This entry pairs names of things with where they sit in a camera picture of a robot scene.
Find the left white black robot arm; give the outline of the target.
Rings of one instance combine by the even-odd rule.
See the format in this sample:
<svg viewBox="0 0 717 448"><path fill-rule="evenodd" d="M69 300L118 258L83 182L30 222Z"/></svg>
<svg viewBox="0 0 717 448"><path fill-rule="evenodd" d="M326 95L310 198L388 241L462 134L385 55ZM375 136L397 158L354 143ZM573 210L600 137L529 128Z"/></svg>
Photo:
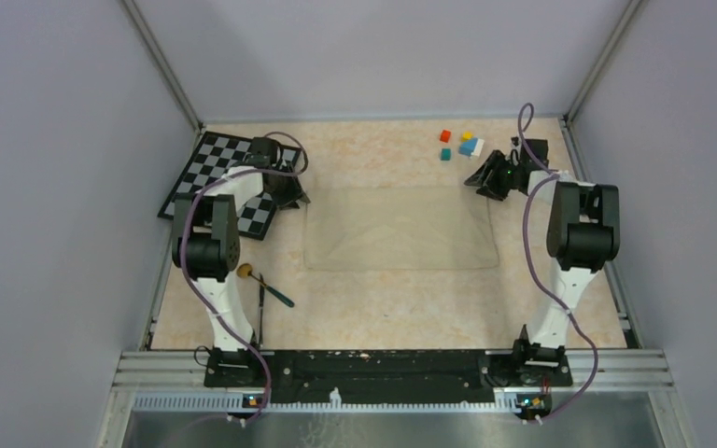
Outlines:
<svg viewBox="0 0 717 448"><path fill-rule="evenodd" d="M241 255L241 210L269 196L274 208L308 203L299 176L309 165L303 145L280 143L270 132L243 143L205 139L181 177L172 198L175 266L204 306L213 328L208 369L225 370L239 385L260 378L255 330L243 309L237 286Z"/></svg>

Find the beige cloth napkin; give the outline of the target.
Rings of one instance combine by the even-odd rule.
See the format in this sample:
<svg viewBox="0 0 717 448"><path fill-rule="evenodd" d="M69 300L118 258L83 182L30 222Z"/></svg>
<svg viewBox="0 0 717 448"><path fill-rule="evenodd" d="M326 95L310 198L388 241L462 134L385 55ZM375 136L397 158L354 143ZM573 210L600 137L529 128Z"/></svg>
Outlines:
<svg viewBox="0 0 717 448"><path fill-rule="evenodd" d="M457 186L318 189L306 206L303 258L315 271L492 269L485 197Z"/></svg>

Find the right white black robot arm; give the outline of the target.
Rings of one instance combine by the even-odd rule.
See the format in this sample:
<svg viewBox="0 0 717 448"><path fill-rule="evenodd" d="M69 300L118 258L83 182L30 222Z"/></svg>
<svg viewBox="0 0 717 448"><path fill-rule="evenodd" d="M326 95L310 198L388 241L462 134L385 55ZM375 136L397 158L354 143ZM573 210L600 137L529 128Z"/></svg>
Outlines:
<svg viewBox="0 0 717 448"><path fill-rule="evenodd" d="M505 200L517 190L550 206L545 245L552 260L546 299L513 345L510 371L523 385L536 384L563 365L573 312L591 281L616 258L621 245L620 191L614 185L575 180L552 171L544 139L511 140L511 151L493 150L464 182L481 196Z"/></svg>

